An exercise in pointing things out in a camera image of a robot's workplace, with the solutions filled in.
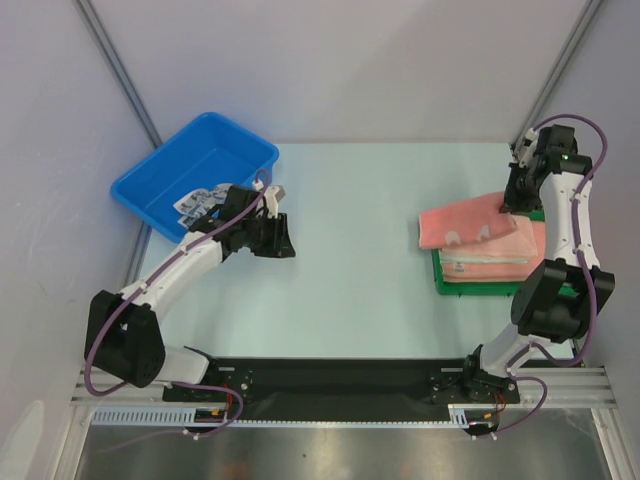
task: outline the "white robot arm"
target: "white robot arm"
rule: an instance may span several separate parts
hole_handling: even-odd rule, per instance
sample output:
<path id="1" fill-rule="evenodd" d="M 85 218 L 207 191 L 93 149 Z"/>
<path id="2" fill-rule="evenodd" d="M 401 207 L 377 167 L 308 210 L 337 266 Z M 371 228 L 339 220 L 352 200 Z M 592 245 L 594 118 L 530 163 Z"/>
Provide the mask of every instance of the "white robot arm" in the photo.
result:
<path id="1" fill-rule="evenodd" d="M 174 302 L 242 247 L 256 256 L 295 256 L 287 216 L 278 212 L 284 189 L 256 188 L 260 192 L 230 187 L 224 204 L 198 219 L 154 272 L 117 294 L 102 291 L 94 297 L 85 343 L 88 364 L 137 387 L 152 381 L 200 383 L 209 359 L 162 341 L 160 324 Z"/>
<path id="2" fill-rule="evenodd" d="M 579 252 L 595 286 L 598 311 L 615 286 L 613 275 L 600 270 L 593 248 L 588 203 L 591 180 L 585 178 L 592 168 L 591 159 L 577 154 L 573 133 L 573 128 L 559 125 L 544 128 L 539 135 L 530 131 L 514 149 L 503 210 L 526 213 L 544 206 L 545 261 L 514 296 L 511 324 L 481 346 L 479 371 L 488 375 L 509 377 L 536 353 L 530 348 L 510 363 L 527 346 L 546 347 L 587 332 L 589 292 Z"/>

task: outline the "metal frame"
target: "metal frame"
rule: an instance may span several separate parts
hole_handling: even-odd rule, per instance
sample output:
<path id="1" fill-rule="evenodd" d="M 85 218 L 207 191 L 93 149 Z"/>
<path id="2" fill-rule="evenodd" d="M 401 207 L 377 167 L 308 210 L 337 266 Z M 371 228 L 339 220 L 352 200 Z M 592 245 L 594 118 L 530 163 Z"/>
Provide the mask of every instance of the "metal frame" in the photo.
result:
<path id="1" fill-rule="evenodd" d="M 604 7 L 607 2 L 608 0 L 588 0 L 587 4 L 582 9 L 580 17 L 573 26 L 573 30 L 569 34 L 569 38 L 562 47 L 562 51 L 560 52 L 560 55 L 558 55 L 551 72 L 549 72 L 549 76 L 547 77 L 544 86 L 538 93 L 536 101 L 531 106 L 527 117 L 520 126 L 518 135 L 513 139 L 514 144 L 517 143 L 524 136 L 527 130 L 539 119 L 540 114 L 551 100 L 555 88 L 562 80 L 571 60 L 578 51 L 578 47 L 581 45 L 586 33 L 595 23 L 598 13 L 602 11 L 602 7 Z"/>
<path id="2" fill-rule="evenodd" d="M 162 144 L 155 125 L 144 102 L 138 94 L 132 80 L 130 79 L 125 66 L 123 65 L 117 51 L 109 38 L 109 35 L 100 21 L 91 0 L 73 0 L 81 17 L 93 37 L 96 45 L 104 55 L 110 70 L 120 84 L 124 95 L 129 101 L 140 125 L 154 147 Z M 547 105 L 554 88 L 561 80 L 578 46 L 583 40 L 585 33 L 594 23 L 596 14 L 601 11 L 605 0 L 589 0 L 583 9 L 579 20 L 574 25 L 567 42 L 558 56 L 556 64 L 550 72 L 544 87 L 541 89 L 538 98 L 532 105 L 527 118 L 522 124 L 522 135 L 527 127 L 532 124 L 541 111 Z M 127 271 L 125 284 L 129 284 L 136 279 L 140 272 L 144 253 L 148 244 L 151 229 L 142 224 L 138 232 L 134 252 L 131 257 L 130 266 Z M 607 462 L 614 480 L 640 478 L 640 473 L 635 459 L 630 454 L 632 451 L 629 440 L 624 434 L 620 414 L 616 409 L 615 399 L 611 391 L 606 373 L 602 368 L 574 368 L 574 369 L 550 369 L 550 368 L 522 368 L 519 370 L 522 375 L 534 375 L 543 379 L 549 385 L 549 397 L 544 408 L 591 408 L 596 423 L 600 441 L 602 443 Z M 109 376 L 101 371 L 93 371 L 92 375 L 97 385 L 113 385 L 119 382 L 118 379 Z M 145 389 L 126 386 L 118 391 L 116 395 L 106 398 L 96 399 L 91 397 L 83 386 L 82 374 L 78 378 L 78 383 L 74 391 L 73 399 L 69 410 L 69 426 L 66 431 L 64 446 L 58 461 L 54 465 L 55 479 L 74 478 L 80 461 L 80 455 L 86 439 L 86 435 L 91 424 L 94 413 L 100 412 L 102 423 L 122 421 L 113 412 L 144 411 L 148 413 L 167 413 L 168 409 L 178 408 L 186 413 L 193 413 L 199 407 L 223 407 L 224 403 L 209 402 L 204 404 L 195 403 L 168 403 L 162 399 L 164 385 L 155 383 Z M 510 405 L 510 408 L 529 409 L 534 405 L 540 396 L 540 389 L 537 385 L 520 385 L 521 403 Z M 465 410 L 487 408 L 487 405 L 477 404 L 451 404 L 447 407 L 448 419 L 446 421 L 433 422 L 300 422 L 300 421 L 262 421 L 262 420 L 242 420 L 237 422 L 237 427 L 242 426 L 263 426 L 263 427 L 320 427 L 320 428 L 465 428 L 468 426 L 465 418 Z M 160 425 L 162 419 L 164 426 L 178 426 L 175 417 L 156 416 L 145 417 L 155 418 L 154 425 Z M 169 425 L 167 418 L 174 418 Z M 178 423 L 185 426 L 188 422 L 183 422 L 182 417 Z"/>

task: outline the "light blue table surface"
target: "light blue table surface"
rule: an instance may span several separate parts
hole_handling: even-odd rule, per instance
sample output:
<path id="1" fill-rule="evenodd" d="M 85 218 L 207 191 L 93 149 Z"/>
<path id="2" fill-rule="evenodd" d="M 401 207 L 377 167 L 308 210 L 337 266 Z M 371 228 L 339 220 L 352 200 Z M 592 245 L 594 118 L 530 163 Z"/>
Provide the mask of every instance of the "light blue table surface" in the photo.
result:
<path id="1" fill-rule="evenodd" d="M 506 144 L 279 145 L 295 259 L 232 255 L 164 319 L 165 344 L 216 356 L 462 357 L 508 323 L 510 299 L 444 297 L 420 212 L 503 190 Z M 153 232 L 142 272 L 175 244 Z M 554 347 L 569 356 L 567 344 Z"/>

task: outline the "stack of towels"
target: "stack of towels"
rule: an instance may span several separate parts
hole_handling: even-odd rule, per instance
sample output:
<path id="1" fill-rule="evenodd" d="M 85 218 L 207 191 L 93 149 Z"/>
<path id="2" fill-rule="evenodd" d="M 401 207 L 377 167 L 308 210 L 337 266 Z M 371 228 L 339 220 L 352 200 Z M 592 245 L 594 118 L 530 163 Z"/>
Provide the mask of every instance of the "stack of towels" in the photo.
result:
<path id="1" fill-rule="evenodd" d="M 439 249 L 445 282 L 521 282 L 544 259 L 543 222 L 500 213 L 501 192 L 420 215 L 420 247 Z"/>

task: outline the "blue plastic bin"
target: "blue plastic bin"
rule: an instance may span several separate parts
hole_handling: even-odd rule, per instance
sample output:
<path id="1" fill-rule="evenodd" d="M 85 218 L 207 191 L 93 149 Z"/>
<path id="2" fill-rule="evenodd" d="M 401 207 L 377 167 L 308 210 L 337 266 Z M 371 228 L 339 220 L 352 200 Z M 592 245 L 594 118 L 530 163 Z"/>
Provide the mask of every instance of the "blue plastic bin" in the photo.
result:
<path id="1" fill-rule="evenodd" d="M 249 186 L 256 172 L 271 172 L 275 145 L 217 113 L 203 113 L 149 157 L 116 180 L 111 194 L 176 243 L 187 229 L 173 204 L 220 183 Z"/>

